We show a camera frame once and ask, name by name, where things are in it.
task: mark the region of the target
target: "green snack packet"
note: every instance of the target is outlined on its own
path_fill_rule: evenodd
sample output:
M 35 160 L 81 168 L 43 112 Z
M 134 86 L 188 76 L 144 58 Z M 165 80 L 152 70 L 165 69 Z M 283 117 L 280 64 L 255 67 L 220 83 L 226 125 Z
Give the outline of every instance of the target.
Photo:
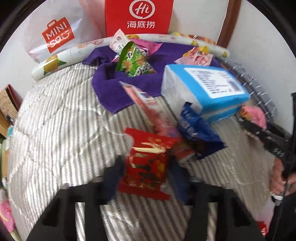
M 134 42 L 128 42 L 123 48 L 116 71 L 125 71 L 129 77 L 156 73 Z

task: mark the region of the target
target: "blue snack packet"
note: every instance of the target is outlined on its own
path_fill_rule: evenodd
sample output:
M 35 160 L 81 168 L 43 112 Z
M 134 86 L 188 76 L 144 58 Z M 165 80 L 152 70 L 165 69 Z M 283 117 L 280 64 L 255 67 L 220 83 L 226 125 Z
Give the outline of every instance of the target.
M 195 150 L 197 159 L 200 160 L 224 149 L 225 145 L 208 123 L 190 106 L 189 102 L 184 104 L 177 129 Z

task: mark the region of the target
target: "person's arm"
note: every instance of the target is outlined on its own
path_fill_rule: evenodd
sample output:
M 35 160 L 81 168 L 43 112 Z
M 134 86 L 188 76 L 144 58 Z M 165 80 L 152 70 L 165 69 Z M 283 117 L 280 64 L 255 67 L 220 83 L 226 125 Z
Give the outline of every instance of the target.
M 281 176 L 283 169 L 284 166 L 281 160 L 275 158 L 274 166 L 270 174 L 270 191 L 273 194 L 280 195 L 284 191 L 286 180 L 284 180 Z M 292 173 L 290 175 L 288 183 L 291 184 L 291 187 L 286 193 L 286 195 L 296 192 L 296 173 Z

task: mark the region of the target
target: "haidilao logo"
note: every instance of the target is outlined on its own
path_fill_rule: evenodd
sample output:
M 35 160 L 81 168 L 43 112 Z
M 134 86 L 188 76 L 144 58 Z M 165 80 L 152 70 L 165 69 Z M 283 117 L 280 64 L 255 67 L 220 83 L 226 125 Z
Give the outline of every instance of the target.
M 135 0 L 130 4 L 130 13 L 137 19 L 147 19 L 155 12 L 155 5 L 151 0 Z

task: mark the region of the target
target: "miniso bag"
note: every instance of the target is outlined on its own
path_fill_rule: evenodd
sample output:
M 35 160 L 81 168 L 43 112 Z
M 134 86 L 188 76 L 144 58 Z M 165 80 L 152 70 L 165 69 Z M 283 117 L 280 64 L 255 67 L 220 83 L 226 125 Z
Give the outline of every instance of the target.
M 47 0 L 23 24 L 24 48 L 37 63 L 102 37 L 79 0 Z

